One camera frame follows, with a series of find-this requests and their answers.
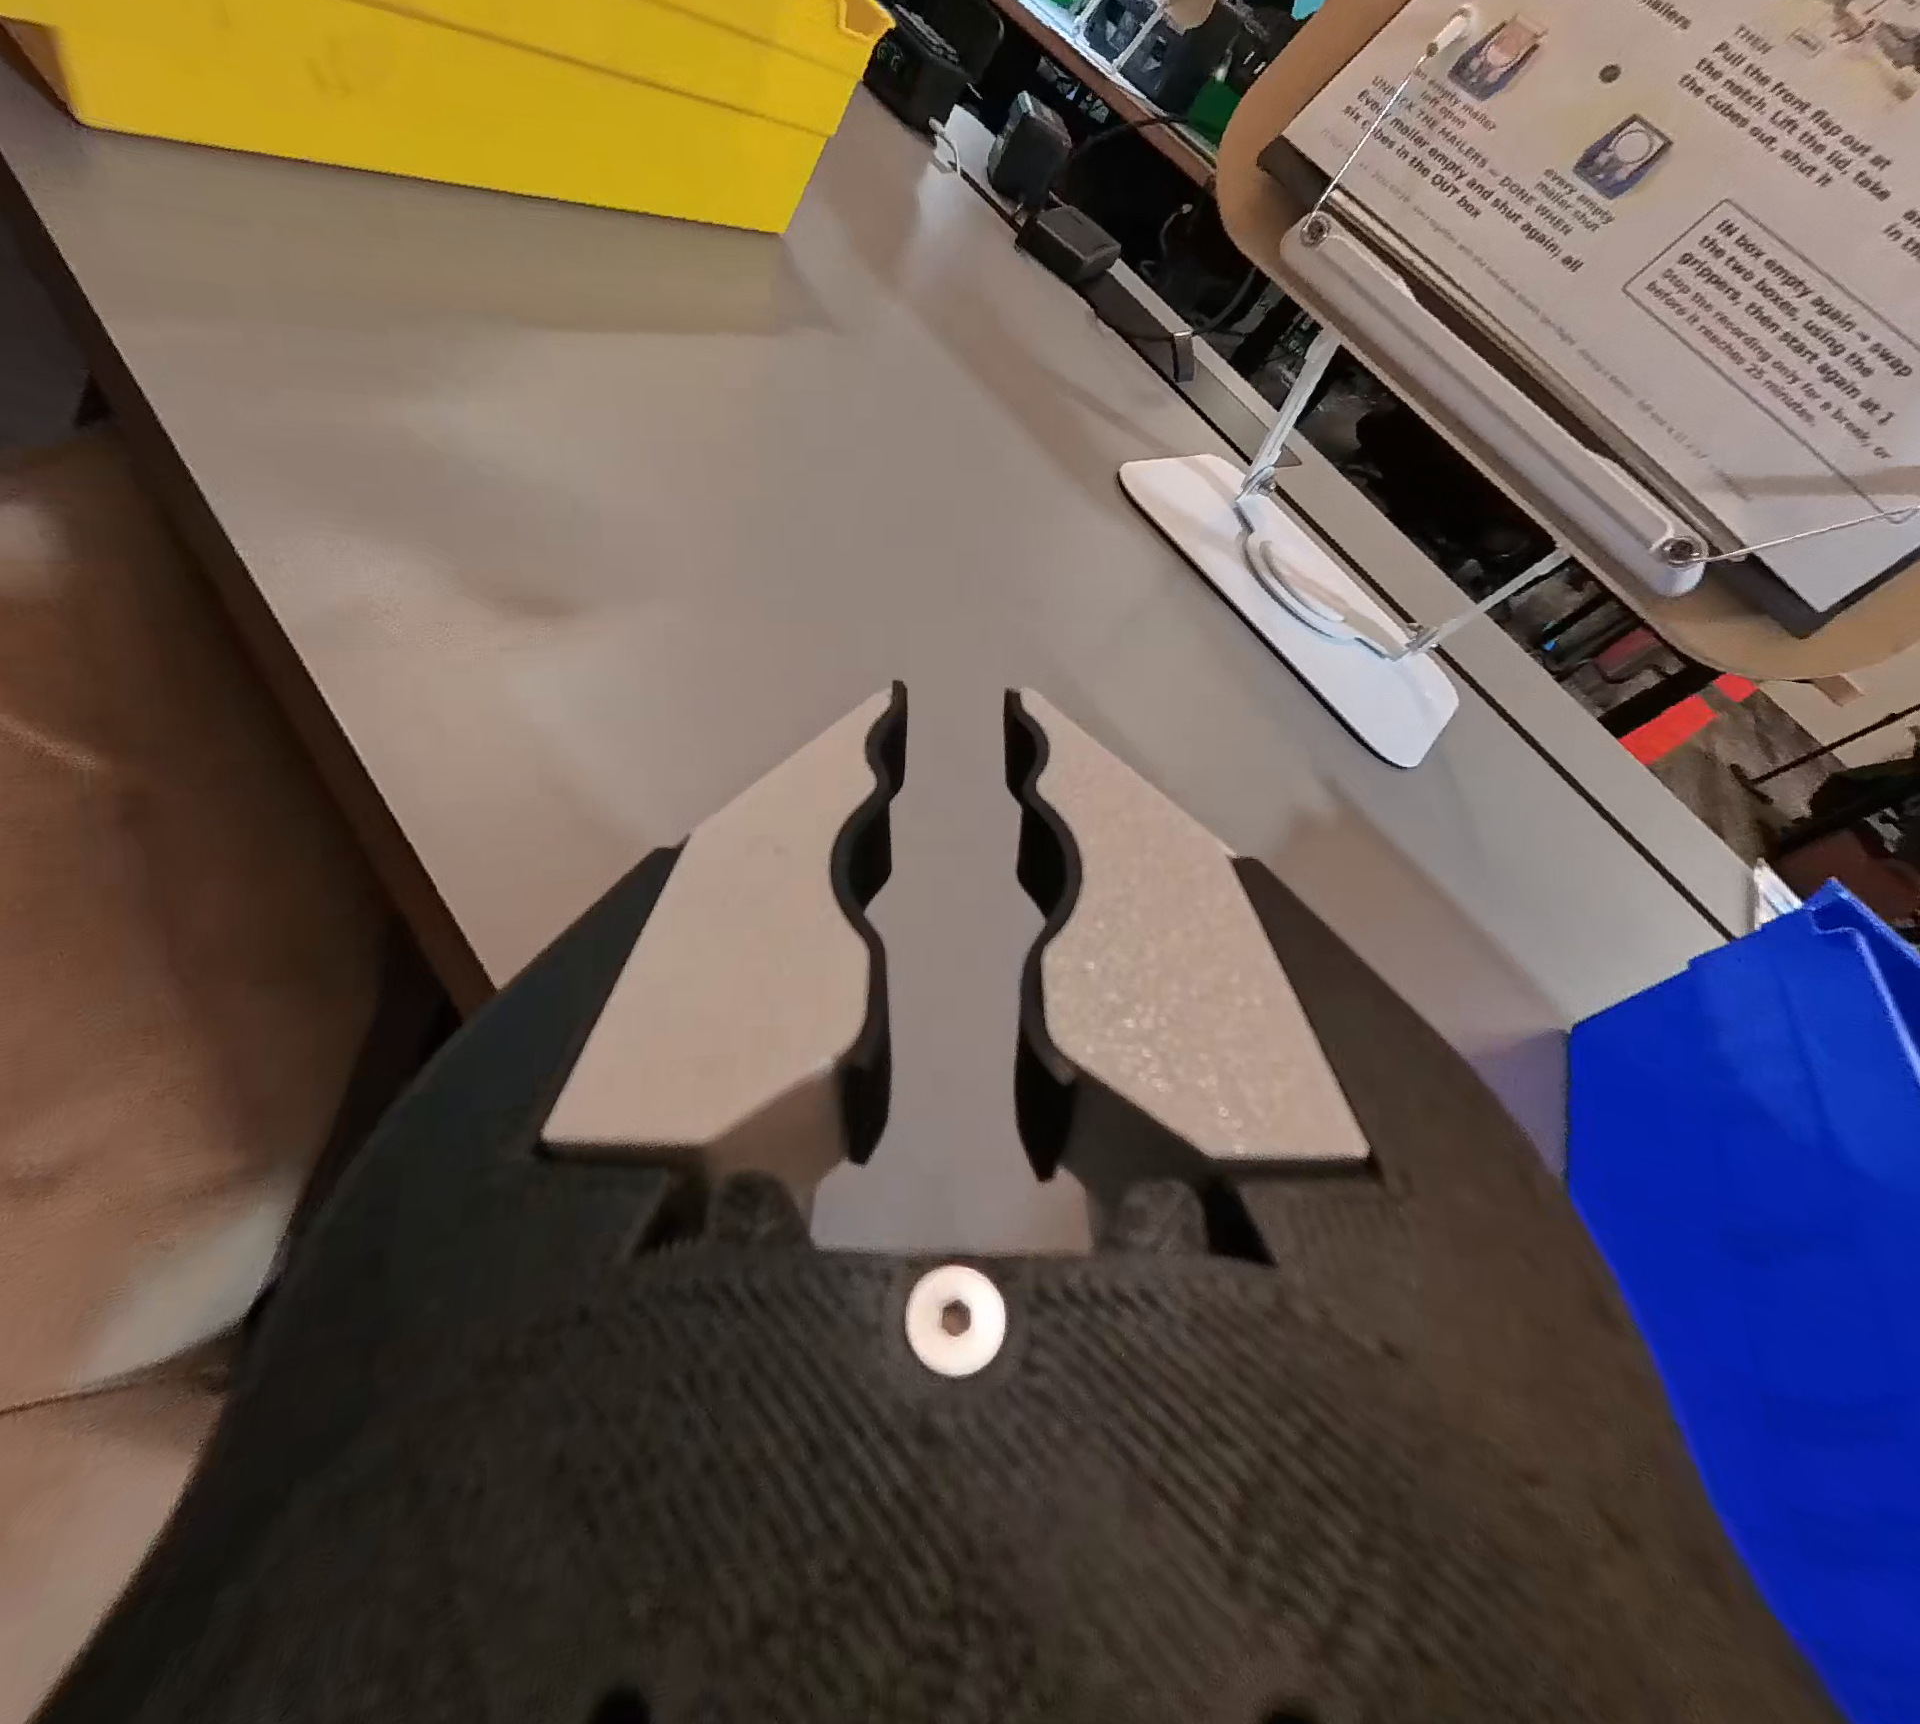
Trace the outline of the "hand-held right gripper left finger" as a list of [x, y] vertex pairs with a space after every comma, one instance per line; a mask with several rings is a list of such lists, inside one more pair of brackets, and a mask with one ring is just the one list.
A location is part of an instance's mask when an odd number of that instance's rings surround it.
[[890, 1108], [890, 878], [904, 679], [873, 692], [678, 850], [541, 1152], [691, 1182], [780, 1180], [798, 1216]]

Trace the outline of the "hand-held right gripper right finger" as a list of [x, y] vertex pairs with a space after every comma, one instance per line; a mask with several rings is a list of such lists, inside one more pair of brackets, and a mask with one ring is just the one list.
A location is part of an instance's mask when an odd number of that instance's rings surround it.
[[1017, 1126], [1034, 1180], [1343, 1180], [1376, 1145], [1244, 863], [1045, 692], [998, 704], [1022, 808]]

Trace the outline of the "blue plastic bin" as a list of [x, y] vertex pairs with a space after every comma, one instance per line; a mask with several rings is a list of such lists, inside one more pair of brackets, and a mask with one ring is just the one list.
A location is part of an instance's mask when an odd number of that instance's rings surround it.
[[1842, 881], [1567, 1034], [1567, 1197], [1755, 1587], [1920, 1719], [1920, 952]]

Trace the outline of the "yellow plastic bin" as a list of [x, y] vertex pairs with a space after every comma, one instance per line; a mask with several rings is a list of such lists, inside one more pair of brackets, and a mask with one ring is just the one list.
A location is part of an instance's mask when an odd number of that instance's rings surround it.
[[794, 229], [877, 0], [0, 0], [89, 127]]

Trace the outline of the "grey desk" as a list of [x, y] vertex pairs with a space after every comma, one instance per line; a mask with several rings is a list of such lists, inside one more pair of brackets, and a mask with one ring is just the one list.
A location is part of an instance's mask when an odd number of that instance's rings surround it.
[[824, 1246], [1085, 1246], [1017, 1133], [1007, 692], [1255, 855], [1543, 1164], [1567, 1025], [1755, 921], [1493, 625], [1376, 759], [1114, 481], [1218, 432], [862, 90], [757, 239], [101, 138], [5, 64], [5, 229], [443, 991], [904, 679], [890, 1121]]

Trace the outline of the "black power strip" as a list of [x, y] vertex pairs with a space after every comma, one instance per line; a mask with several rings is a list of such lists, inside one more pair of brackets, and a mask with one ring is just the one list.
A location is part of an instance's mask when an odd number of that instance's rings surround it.
[[1195, 320], [1145, 287], [1145, 270], [1105, 264], [1068, 287], [1101, 328], [1114, 328], [1155, 380], [1195, 387]]

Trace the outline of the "black power adapter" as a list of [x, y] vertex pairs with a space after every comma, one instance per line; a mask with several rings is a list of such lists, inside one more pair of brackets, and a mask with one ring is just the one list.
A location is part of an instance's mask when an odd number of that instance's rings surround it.
[[998, 122], [998, 138], [986, 152], [986, 189], [1017, 217], [1034, 217], [1048, 203], [1065, 161], [1068, 161], [1065, 114], [1048, 102], [1034, 102], [1034, 90], [1017, 90], [1017, 107], [1007, 107], [1007, 122]]
[[915, 138], [939, 138], [953, 102], [968, 90], [968, 64], [926, 14], [890, 9], [890, 27], [877, 39], [862, 64], [862, 90], [898, 114]]
[[1017, 252], [1029, 252], [1068, 295], [1125, 264], [1125, 242], [1068, 203], [1029, 211]]

